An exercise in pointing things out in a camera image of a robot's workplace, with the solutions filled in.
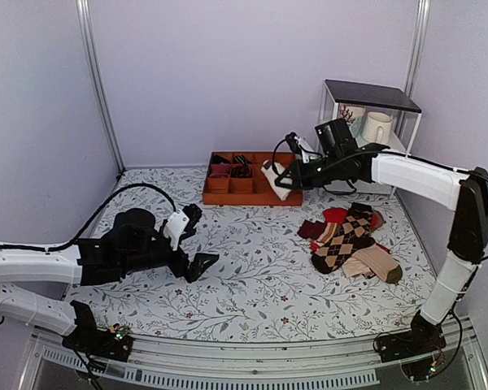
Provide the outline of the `cream and brown sock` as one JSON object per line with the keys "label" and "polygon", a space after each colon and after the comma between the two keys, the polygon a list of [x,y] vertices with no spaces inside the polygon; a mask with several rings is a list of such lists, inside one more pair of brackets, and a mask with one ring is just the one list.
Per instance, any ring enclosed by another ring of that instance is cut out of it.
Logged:
{"label": "cream and brown sock", "polygon": [[267,179],[272,191],[277,197],[284,202],[290,195],[291,190],[289,188],[279,187],[276,185],[275,180],[277,177],[285,171],[285,167],[278,162],[272,162],[271,160],[265,160],[262,163],[261,172]]}

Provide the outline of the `white ceramic mug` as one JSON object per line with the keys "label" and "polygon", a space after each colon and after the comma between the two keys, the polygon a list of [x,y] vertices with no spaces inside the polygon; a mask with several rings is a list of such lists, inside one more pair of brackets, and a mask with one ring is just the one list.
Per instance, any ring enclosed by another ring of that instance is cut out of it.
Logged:
{"label": "white ceramic mug", "polygon": [[387,145],[390,140],[390,133],[393,119],[382,112],[369,111],[365,120],[361,136],[368,143]]}

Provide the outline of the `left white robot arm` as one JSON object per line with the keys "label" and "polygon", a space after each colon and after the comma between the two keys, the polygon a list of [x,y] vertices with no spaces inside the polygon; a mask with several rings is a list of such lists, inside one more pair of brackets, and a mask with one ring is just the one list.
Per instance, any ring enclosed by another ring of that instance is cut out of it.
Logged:
{"label": "left white robot arm", "polygon": [[210,253],[197,253],[190,259],[180,247],[196,233],[201,215],[196,205],[189,205],[156,227],[151,212],[132,208],[117,214],[112,228],[96,239],[79,239],[61,248],[0,244],[0,316],[72,336],[86,352],[98,352],[105,337],[88,305],[56,301],[18,284],[44,281],[97,286],[160,267],[193,283],[219,259]]}

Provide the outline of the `floral pattern mug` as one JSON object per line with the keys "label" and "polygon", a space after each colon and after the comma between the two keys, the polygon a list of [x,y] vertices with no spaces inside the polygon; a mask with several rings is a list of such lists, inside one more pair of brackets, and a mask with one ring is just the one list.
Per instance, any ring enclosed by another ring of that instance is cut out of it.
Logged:
{"label": "floral pattern mug", "polygon": [[351,105],[340,103],[338,106],[338,118],[344,119],[354,138],[357,138],[362,130],[364,123],[364,116],[366,112],[365,106]]}

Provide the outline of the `magenta rolled sock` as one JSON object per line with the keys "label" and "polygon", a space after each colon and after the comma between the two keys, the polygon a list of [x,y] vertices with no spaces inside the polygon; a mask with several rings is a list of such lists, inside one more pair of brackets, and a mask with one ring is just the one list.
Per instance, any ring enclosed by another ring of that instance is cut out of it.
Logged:
{"label": "magenta rolled sock", "polygon": [[223,179],[231,175],[232,165],[228,163],[212,164],[210,166],[209,178]]}

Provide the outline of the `floral tablecloth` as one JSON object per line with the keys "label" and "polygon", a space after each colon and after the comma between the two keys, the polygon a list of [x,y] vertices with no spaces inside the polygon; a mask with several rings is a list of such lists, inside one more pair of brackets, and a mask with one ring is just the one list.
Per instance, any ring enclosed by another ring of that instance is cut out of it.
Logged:
{"label": "floral tablecloth", "polygon": [[[313,267],[299,227],[321,220],[327,208],[353,202],[369,204],[384,217],[374,237],[402,267],[397,284],[349,279],[342,271],[323,275]],[[72,286],[66,298],[89,305],[99,326],[125,324],[142,335],[294,342],[404,329],[435,281],[398,200],[381,195],[335,197],[317,189],[304,194],[300,207],[206,206],[196,234],[182,248],[219,260],[192,284],[159,268],[119,283]]]}

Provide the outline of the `right aluminium corner post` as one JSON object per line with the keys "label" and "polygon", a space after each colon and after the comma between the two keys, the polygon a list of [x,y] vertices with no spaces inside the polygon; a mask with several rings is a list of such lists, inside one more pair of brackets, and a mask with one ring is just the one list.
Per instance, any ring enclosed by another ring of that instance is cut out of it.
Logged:
{"label": "right aluminium corner post", "polygon": [[425,47],[431,1],[419,0],[417,5],[411,57],[407,67],[407,75],[404,84],[404,92],[409,97],[413,95],[416,86],[421,56]]}

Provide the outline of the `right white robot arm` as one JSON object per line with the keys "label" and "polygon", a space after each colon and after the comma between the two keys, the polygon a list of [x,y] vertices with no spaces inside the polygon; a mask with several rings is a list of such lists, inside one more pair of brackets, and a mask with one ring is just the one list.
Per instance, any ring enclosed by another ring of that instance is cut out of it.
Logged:
{"label": "right white robot arm", "polygon": [[447,243],[447,258],[425,304],[416,314],[420,323],[404,337],[412,354],[423,353],[436,339],[431,325],[439,325],[455,302],[466,292],[474,272],[488,259],[488,172],[447,167],[407,155],[387,145],[358,146],[344,119],[316,126],[321,151],[311,149],[295,133],[287,143],[296,159],[284,171],[272,162],[273,188],[308,190],[323,188],[336,180],[357,180],[389,185],[422,196],[455,216]]}

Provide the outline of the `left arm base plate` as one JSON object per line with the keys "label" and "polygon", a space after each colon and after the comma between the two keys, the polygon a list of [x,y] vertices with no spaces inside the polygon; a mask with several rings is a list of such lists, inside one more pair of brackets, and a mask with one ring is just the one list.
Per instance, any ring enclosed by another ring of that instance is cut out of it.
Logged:
{"label": "left arm base plate", "polygon": [[119,329],[99,330],[77,327],[70,335],[63,337],[63,347],[84,353],[87,357],[106,358],[127,362],[132,352],[134,339]]}

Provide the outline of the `black striped rolled sock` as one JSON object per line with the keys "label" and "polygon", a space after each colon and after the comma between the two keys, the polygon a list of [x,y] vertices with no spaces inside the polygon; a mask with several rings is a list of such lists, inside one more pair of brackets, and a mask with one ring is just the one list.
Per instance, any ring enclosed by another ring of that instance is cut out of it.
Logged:
{"label": "black striped rolled sock", "polygon": [[237,154],[233,157],[231,177],[238,179],[249,179],[252,177],[252,161],[244,154]]}

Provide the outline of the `wooden compartment tray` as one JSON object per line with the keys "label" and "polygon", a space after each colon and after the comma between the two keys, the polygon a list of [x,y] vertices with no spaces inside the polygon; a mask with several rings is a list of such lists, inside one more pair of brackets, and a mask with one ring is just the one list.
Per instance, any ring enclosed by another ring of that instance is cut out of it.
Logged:
{"label": "wooden compartment tray", "polygon": [[[237,154],[244,154],[252,161],[252,177],[249,179],[209,178],[211,156],[219,154],[227,158],[233,166],[233,157]],[[207,206],[301,206],[303,194],[300,191],[293,191],[285,201],[281,201],[272,191],[267,179],[261,172],[262,163],[265,160],[275,158],[275,161],[288,167],[294,161],[291,153],[270,152],[242,152],[242,151],[215,151],[211,153],[203,185],[203,203]]]}

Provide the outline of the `brown argyle sock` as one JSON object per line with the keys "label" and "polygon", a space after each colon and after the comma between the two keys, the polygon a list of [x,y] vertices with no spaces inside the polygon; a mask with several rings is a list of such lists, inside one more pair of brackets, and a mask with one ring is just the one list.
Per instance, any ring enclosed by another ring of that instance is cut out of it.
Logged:
{"label": "brown argyle sock", "polygon": [[312,251],[312,265],[322,274],[338,270],[355,252],[375,244],[373,231],[385,223],[384,217],[371,206],[352,203],[343,223],[332,228],[331,236]]}

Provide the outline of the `red sock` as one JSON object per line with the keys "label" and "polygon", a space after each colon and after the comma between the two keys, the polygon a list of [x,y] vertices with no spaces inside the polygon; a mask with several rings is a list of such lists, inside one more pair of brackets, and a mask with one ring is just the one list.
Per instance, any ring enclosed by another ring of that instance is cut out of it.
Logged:
{"label": "red sock", "polygon": [[[323,212],[326,223],[337,223],[342,224],[345,222],[347,211],[343,208],[330,208]],[[385,224],[385,219],[382,214],[373,210],[373,221],[371,223],[371,231],[375,232],[377,229],[381,228]],[[311,238],[310,249],[311,251],[317,251],[324,242],[322,240],[317,240]]]}

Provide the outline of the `left aluminium corner post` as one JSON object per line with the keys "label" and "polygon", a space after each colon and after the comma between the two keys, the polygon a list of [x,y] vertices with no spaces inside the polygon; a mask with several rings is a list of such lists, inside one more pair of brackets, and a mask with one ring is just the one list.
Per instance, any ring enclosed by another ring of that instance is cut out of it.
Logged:
{"label": "left aluminium corner post", "polygon": [[90,1],[76,0],[76,10],[78,17],[78,24],[81,30],[83,46],[85,50],[85,59],[88,63],[90,78],[94,90],[94,96],[98,104],[98,111],[102,121],[107,145],[111,152],[118,175],[125,171],[125,164],[123,161],[120,145],[115,134],[114,124],[111,118],[111,112],[107,102],[107,94],[102,82],[102,75],[100,64],[98,60],[98,53],[94,41],[94,31],[92,25],[92,17],[90,14]]}

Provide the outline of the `dark rolled sock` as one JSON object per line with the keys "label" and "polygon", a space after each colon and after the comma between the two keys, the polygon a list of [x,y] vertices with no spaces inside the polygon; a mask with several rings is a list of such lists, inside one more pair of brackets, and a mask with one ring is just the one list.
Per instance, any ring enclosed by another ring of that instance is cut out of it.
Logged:
{"label": "dark rolled sock", "polygon": [[211,156],[211,164],[230,164],[230,163],[231,162],[227,158],[219,154],[213,154]]}

